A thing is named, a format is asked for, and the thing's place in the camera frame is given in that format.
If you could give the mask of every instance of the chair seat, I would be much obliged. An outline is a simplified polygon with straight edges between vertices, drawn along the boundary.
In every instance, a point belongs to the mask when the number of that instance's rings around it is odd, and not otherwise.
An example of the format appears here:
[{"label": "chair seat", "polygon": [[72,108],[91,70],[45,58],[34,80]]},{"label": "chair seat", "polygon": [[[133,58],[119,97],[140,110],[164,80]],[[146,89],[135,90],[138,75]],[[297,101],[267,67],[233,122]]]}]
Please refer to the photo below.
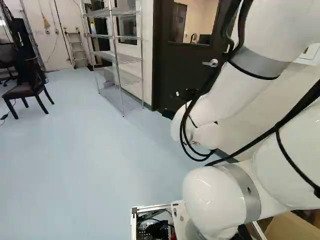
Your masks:
[{"label": "chair seat", "polygon": [[[36,93],[41,92],[43,89],[40,87],[37,89]],[[17,85],[10,90],[8,90],[5,94],[2,95],[2,98],[6,99],[19,99],[25,97],[33,97],[35,93],[33,92],[32,87],[26,82],[20,85]]]}]

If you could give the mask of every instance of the cable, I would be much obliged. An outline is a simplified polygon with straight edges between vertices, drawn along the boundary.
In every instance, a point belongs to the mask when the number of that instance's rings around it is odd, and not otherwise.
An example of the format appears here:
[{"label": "cable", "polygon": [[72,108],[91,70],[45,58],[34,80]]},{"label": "cable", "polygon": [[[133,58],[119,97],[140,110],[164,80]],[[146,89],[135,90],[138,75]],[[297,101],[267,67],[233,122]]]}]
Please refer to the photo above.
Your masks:
[{"label": "cable", "polygon": [[224,158],[212,161],[207,163],[205,166],[213,166],[215,164],[224,162],[226,160],[232,159],[239,154],[243,153],[244,151],[248,150],[249,148],[253,147],[257,143],[261,142],[268,136],[273,133],[277,133],[280,128],[286,125],[290,120],[296,117],[299,113],[301,113],[305,108],[307,108],[311,103],[313,103],[317,98],[320,97],[320,79],[309,89],[309,91],[294,105],[294,107],[280,120],[278,121],[272,128],[258,136],[253,141],[249,142],[247,145],[243,146],[239,150],[235,151],[229,156]]},{"label": "cable", "polygon": [[57,42],[58,42],[58,38],[59,38],[59,34],[57,34],[57,35],[56,35],[53,50],[52,50],[52,52],[50,53],[50,55],[49,55],[49,57],[48,57],[48,59],[47,59],[46,63],[48,63],[48,62],[49,62],[49,60],[50,60],[50,58],[51,58],[52,54],[54,54],[54,52],[55,52],[55,49],[56,49],[56,46],[57,46]]},{"label": "cable", "polygon": [[6,118],[8,117],[9,113],[10,113],[10,111],[8,111],[6,114],[4,114],[4,115],[1,117],[1,119],[3,120],[3,122],[0,124],[0,128],[1,128],[1,126],[2,126],[3,124],[5,124]]},{"label": "cable", "polygon": [[300,177],[314,189],[314,195],[316,195],[317,198],[320,198],[320,187],[317,184],[315,184],[310,178],[308,178],[307,175],[305,175],[301,171],[301,169],[294,163],[294,161],[292,161],[291,157],[288,155],[287,151],[285,150],[285,147],[281,142],[279,129],[275,131],[275,137],[284,158],[291,165],[291,167],[300,175]]},{"label": "cable", "polygon": [[169,227],[175,228],[175,226],[173,226],[172,224],[167,223],[166,220],[158,220],[158,219],[155,219],[155,218],[145,218],[145,219],[143,219],[141,222],[138,223],[138,227],[145,220],[155,220],[155,221],[157,221],[159,223],[162,223],[162,224],[167,225]]},{"label": "cable", "polygon": [[[228,59],[230,59],[233,54],[236,52],[233,48],[234,48],[234,41],[230,38],[230,36],[228,35],[228,27],[230,25],[230,22],[232,21],[232,19],[234,18],[234,16],[237,13],[238,7],[240,5],[241,1],[237,0],[237,1],[233,1],[232,4],[229,6],[226,14],[225,14],[225,18],[223,19],[223,23],[222,23],[222,27],[221,27],[221,38],[223,40],[226,41],[226,43],[228,44],[229,48],[228,48],[228,52],[225,52],[222,57],[225,59],[225,61],[227,61]],[[248,13],[248,10],[242,10],[242,15],[241,15],[241,24],[239,25],[239,27],[241,29],[239,29],[239,33],[243,36],[239,37],[241,39],[245,39],[245,31],[242,30],[242,28],[244,28],[245,26],[245,22],[246,22],[246,18],[247,15],[246,13]],[[244,41],[239,41],[238,45],[237,45],[237,50],[239,50],[242,46],[243,46]],[[202,88],[196,93],[194,99],[190,102],[187,110],[184,112],[184,115],[182,117],[181,123],[180,123],[180,143],[182,146],[182,149],[184,151],[184,153],[191,158],[192,160],[196,161],[196,162],[203,162],[205,160],[207,160],[211,155],[213,155],[216,151],[216,149],[212,149],[210,150],[209,153],[203,154],[200,153],[198,151],[196,151],[189,143],[188,141],[188,137],[187,137],[187,133],[186,133],[186,122],[187,122],[187,118],[190,115],[190,112],[192,110],[192,108],[194,107],[194,105],[196,104],[196,102],[198,101],[198,99],[200,98],[200,96],[205,92],[205,90],[210,86],[213,85],[216,81],[216,79],[219,76],[219,73],[222,69],[223,64],[219,64],[219,66],[217,66],[213,72],[210,74],[210,76],[208,77],[208,79],[205,81],[205,83],[203,84]],[[201,159],[195,158],[193,156],[191,156],[187,150],[186,147],[184,146],[184,140],[183,137],[187,143],[187,146],[189,147],[190,150],[192,150],[192,152],[194,152],[195,154],[197,154],[198,156],[204,157]]]},{"label": "cable", "polygon": [[70,61],[70,63],[72,64],[72,62],[71,62],[71,57],[70,57],[70,54],[69,54],[69,50],[68,50],[68,47],[67,47],[66,38],[65,38],[65,35],[64,35],[64,30],[62,29],[62,25],[61,25],[61,21],[60,21],[60,15],[59,15],[59,12],[58,12],[57,3],[56,3],[56,0],[53,0],[53,1],[54,1],[54,5],[55,5],[56,14],[57,14],[57,16],[58,16],[58,21],[59,21],[60,28],[61,28],[61,34],[62,34],[62,36],[63,36],[65,49],[66,49],[66,52],[68,53],[69,61]]}]

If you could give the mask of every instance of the door window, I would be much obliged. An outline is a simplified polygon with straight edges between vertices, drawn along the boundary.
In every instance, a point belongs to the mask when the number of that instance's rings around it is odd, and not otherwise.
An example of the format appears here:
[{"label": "door window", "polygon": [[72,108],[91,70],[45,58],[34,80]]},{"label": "door window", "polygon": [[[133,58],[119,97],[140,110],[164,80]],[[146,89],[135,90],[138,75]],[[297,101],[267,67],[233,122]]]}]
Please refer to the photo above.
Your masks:
[{"label": "door window", "polygon": [[175,0],[170,42],[210,45],[219,0]]}]

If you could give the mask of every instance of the chair leg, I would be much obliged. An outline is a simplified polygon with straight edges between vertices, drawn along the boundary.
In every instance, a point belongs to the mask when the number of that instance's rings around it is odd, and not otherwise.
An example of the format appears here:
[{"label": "chair leg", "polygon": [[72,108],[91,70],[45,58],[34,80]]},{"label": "chair leg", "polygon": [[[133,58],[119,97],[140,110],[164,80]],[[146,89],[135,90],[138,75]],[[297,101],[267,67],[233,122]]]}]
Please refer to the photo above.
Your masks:
[{"label": "chair leg", "polygon": [[44,87],[44,93],[45,93],[46,97],[49,99],[50,103],[51,103],[52,105],[55,104],[55,102],[54,102],[54,101],[52,100],[52,98],[50,97],[50,95],[49,95],[46,87]]},{"label": "chair leg", "polygon": [[9,100],[9,99],[4,99],[4,101],[5,101],[6,105],[8,106],[10,112],[12,113],[13,117],[14,117],[15,119],[19,119],[19,117],[18,117],[18,115],[17,115],[14,107],[12,106],[10,100]]},{"label": "chair leg", "polygon": [[29,105],[28,105],[28,103],[27,103],[27,100],[26,100],[24,97],[22,97],[21,100],[22,100],[24,106],[25,106],[26,108],[28,108]]},{"label": "chair leg", "polygon": [[49,114],[49,112],[47,111],[45,105],[42,103],[39,95],[35,95],[35,98],[36,98],[38,104],[40,105],[40,107],[42,108],[42,110],[44,111],[44,113],[45,113],[45,114]]}]

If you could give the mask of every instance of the step ladder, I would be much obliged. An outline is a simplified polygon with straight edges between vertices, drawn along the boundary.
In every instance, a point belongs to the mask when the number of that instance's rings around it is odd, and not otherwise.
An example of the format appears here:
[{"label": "step ladder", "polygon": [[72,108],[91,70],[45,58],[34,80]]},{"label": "step ladder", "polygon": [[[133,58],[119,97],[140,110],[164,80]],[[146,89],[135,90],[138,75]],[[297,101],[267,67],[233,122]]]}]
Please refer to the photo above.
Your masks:
[{"label": "step ladder", "polygon": [[71,62],[74,69],[88,66],[88,58],[82,44],[79,28],[75,28],[75,32],[68,32],[64,27],[64,34],[68,38],[71,50]]}]

